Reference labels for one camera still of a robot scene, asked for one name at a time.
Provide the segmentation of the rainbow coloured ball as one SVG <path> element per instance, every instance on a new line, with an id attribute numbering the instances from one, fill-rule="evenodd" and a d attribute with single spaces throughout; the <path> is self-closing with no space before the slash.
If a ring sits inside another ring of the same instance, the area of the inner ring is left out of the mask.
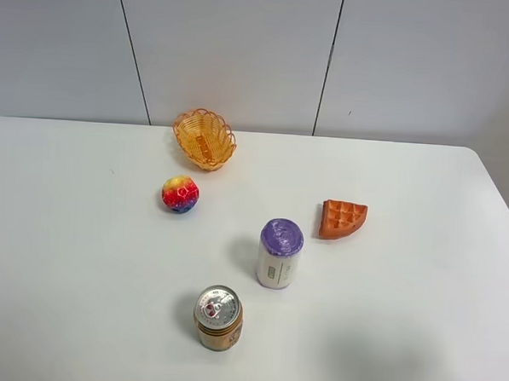
<path id="1" fill-rule="evenodd" d="M 176 214 L 192 210 L 199 196 L 199 187 L 190 176 L 170 177 L 161 188 L 161 199 L 166 208 Z"/>

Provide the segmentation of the gold beverage can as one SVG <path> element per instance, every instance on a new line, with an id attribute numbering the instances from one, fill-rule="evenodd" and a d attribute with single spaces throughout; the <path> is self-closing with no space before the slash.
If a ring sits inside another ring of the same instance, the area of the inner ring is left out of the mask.
<path id="1" fill-rule="evenodd" d="M 194 323 L 207 349 L 222 352 L 236 345 L 243 320 L 242 302 L 228 286 L 208 286 L 194 305 Z"/>

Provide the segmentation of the orange woven plastic basket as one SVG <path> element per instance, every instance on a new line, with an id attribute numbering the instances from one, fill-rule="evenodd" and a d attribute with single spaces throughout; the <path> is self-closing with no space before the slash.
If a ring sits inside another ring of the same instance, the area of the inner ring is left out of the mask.
<path id="1" fill-rule="evenodd" d="M 208 109 L 179 114 L 172 129 L 186 157 L 205 171 L 223 167 L 236 149 L 236 137 L 230 125 L 223 116 Z"/>

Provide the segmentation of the orange waffle wedge toy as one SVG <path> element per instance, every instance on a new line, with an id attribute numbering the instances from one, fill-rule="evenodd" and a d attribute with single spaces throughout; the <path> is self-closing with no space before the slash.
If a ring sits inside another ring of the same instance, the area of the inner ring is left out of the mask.
<path id="1" fill-rule="evenodd" d="M 353 234 L 367 219 L 366 205 L 328 199 L 323 203 L 319 237 L 337 240 Z"/>

